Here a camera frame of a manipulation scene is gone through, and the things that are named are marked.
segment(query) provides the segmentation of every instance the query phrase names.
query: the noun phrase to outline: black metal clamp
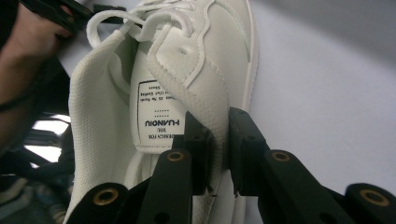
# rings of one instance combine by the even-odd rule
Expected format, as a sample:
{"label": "black metal clamp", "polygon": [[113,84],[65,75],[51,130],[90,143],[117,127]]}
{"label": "black metal clamp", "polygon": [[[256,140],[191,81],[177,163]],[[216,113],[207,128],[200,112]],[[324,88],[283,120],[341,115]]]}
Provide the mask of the black metal clamp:
{"label": "black metal clamp", "polygon": [[[94,4],[93,12],[87,7],[74,0],[19,0],[24,6],[26,6],[32,12],[44,17],[56,24],[62,26],[72,34],[76,34],[78,30],[81,30],[87,23],[88,20],[96,13],[105,10],[122,10],[125,11],[125,7],[113,7]],[[72,15],[66,13],[61,6],[66,6]],[[116,23],[121,24],[121,18],[108,18],[103,21],[104,23]]]}
{"label": "black metal clamp", "polygon": [[[249,114],[230,110],[230,170],[235,195],[259,197],[264,223],[396,223],[396,198],[368,184],[346,195],[322,187],[291,153],[271,150]],[[208,188],[211,133],[191,114],[184,135],[159,158],[154,174],[128,190],[105,183],[89,191],[68,224],[189,224],[192,195]]]}

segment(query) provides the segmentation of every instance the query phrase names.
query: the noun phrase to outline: white shoelace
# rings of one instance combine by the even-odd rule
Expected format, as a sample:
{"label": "white shoelace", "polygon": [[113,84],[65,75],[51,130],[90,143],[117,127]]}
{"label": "white shoelace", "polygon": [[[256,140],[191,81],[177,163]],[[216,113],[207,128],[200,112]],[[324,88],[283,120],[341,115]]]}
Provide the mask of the white shoelace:
{"label": "white shoelace", "polygon": [[126,20],[121,32],[129,33],[139,42],[148,41],[154,37],[158,27],[163,27],[168,22],[177,22],[184,36],[192,35],[192,23],[183,10],[193,11],[195,6],[189,1],[180,0],[144,0],[129,12],[108,10],[94,15],[87,25],[87,37],[90,45],[95,48],[101,40],[97,31],[100,22],[110,18],[119,17]]}

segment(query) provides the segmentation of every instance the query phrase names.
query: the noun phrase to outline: sneaker tongue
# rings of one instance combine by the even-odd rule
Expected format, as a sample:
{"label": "sneaker tongue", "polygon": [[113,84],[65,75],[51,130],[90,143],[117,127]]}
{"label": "sneaker tongue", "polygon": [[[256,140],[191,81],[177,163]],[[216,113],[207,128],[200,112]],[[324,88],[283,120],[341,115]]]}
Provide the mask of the sneaker tongue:
{"label": "sneaker tongue", "polygon": [[151,75],[147,53],[151,43],[139,45],[131,78],[131,127],[136,148],[161,153],[172,146],[175,134],[184,133],[186,108]]}

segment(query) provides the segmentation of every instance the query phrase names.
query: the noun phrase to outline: white sneaker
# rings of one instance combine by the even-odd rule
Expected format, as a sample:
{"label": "white sneaker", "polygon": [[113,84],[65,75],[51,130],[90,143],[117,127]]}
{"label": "white sneaker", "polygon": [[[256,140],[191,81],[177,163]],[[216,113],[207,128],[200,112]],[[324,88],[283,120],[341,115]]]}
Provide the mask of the white sneaker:
{"label": "white sneaker", "polygon": [[[101,43],[97,25],[112,16],[126,23]],[[248,110],[256,75],[248,2],[148,0],[95,15],[87,33],[94,49],[71,79],[76,180],[68,215],[94,186],[130,189],[150,177],[190,111],[214,135],[213,191],[194,197],[193,223],[242,223],[245,201],[233,195],[225,158],[229,107]]]}

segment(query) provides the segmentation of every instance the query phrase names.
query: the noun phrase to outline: white mesh fabric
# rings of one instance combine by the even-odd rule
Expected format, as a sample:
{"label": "white mesh fabric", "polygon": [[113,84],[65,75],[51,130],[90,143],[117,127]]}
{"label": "white mesh fabric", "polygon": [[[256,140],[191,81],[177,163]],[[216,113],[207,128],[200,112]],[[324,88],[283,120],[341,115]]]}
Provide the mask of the white mesh fabric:
{"label": "white mesh fabric", "polygon": [[[157,60],[156,53],[167,33],[172,29],[165,25],[148,52],[148,69],[158,82],[178,99],[214,136],[211,153],[210,185],[217,193],[221,179],[221,168],[225,153],[228,130],[228,94],[222,74],[214,64],[206,62],[197,78],[189,88],[183,86],[175,76],[167,71]],[[214,197],[206,194],[194,198],[194,223],[206,223]]]}
{"label": "white mesh fabric", "polygon": [[110,56],[123,39],[124,34],[114,32],[78,64],[71,78],[76,177],[67,216],[92,187],[104,182],[123,184],[135,152],[129,137],[128,105],[107,72]]}

